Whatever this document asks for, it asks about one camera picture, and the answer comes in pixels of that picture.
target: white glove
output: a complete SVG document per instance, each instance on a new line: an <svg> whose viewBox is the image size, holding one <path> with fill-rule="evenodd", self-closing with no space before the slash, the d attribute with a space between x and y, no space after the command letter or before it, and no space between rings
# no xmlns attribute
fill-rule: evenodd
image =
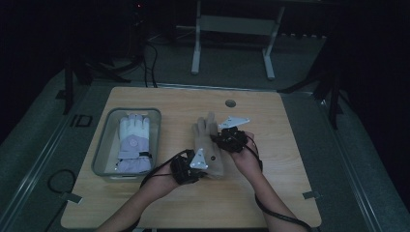
<svg viewBox="0 0 410 232"><path fill-rule="evenodd" d="M130 114L120 120L120 152L117 172L140 173L151 170L149 158L150 119Z"/></svg>

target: person's left hand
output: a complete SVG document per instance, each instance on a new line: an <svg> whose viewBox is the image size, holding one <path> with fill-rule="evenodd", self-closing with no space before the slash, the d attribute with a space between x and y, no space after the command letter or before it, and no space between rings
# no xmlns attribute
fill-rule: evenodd
<svg viewBox="0 0 410 232"><path fill-rule="evenodd" d="M179 187L172 177L170 163L159 169L139 190L150 202L154 202Z"/></svg>

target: glove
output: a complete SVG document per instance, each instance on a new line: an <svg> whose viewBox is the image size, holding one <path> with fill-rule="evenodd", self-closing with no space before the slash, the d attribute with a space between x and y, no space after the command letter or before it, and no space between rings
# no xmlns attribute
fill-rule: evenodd
<svg viewBox="0 0 410 232"><path fill-rule="evenodd" d="M140 173L151 170L149 157L150 119L130 114L120 120L120 152L117 172Z"/></svg>
<svg viewBox="0 0 410 232"><path fill-rule="evenodd" d="M192 125L195 142L195 152L203 149L205 162L208 168L204 170L208 177L219 179L223 177L223 164L220 158L220 148L211 139L210 135L218 135L218 126L215 114L208 113L205 121L203 117L198 118L197 123Z"/></svg>

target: gray floor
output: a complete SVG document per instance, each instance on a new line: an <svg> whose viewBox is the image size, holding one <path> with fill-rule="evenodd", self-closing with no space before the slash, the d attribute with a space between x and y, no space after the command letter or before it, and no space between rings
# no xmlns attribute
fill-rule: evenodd
<svg viewBox="0 0 410 232"><path fill-rule="evenodd" d="M150 40L158 51L155 77L161 88L194 85L276 91L304 79L324 43L315 38L279 37L272 54L277 78L271 81L265 77L259 43L220 46L215 40L204 40L200 73L191 75L192 39L186 33L182 32L177 43L168 43L161 36ZM154 54L154 49L147 47L149 66ZM123 73L123 77L132 80L126 85L144 85L141 68ZM320 230L409 231L409 214L359 119L341 101L343 114L337 116L338 130L333 130L326 118L327 106L309 94L316 84L283 95L283 102L312 188L322 195L317 199L323 220ZM109 91L117 85L98 78L91 86L75 86L75 106L71 114L63 116L64 103L55 99L64 88L63 75L48 83L1 145L0 225L10 231L45 231L48 225L48 231L69 231L61 227L61 214L57 215L64 201L47 187L47 181L61 169L78 173ZM92 116L90 127L73 125L75 115ZM34 163L43 163L43 169L30 172L38 178L25 179ZM70 189L69 178L63 173L51 184ZM28 190L21 192L19 187Z"/></svg>

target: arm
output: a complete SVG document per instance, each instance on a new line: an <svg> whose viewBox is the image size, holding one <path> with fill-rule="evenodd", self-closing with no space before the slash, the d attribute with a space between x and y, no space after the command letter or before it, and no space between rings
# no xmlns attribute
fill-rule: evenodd
<svg viewBox="0 0 410 232"><path fill-rule="evenodd" d="M247 136L253 139L253 134L246 132ZM248 139L248 147L254 152L256 148L253 142ZM287 206L279 198L275 190L272 188L266 177L263 175L262 170L259 167L257 159L247 149L241 151L241 153L232 153L235 165L238 170L247 178L251 186L253 187L257 198L260 202L270 211L275 213L296 218L295 215L287 208ZM306 229L298 224L294 224L276 217L272 217L266 213L263 216L268 225L269 231L301 231L306 232Z"/></svg>
<svg viewBox="0 0 410 232"><path fill-rule="evenodd" d="M167 164L156 175L171 173ZM153 176L117 212L106 220L97 231L122 231L135 224L144 210L154 201L168 195L179 187L172 175Z"/></svg>

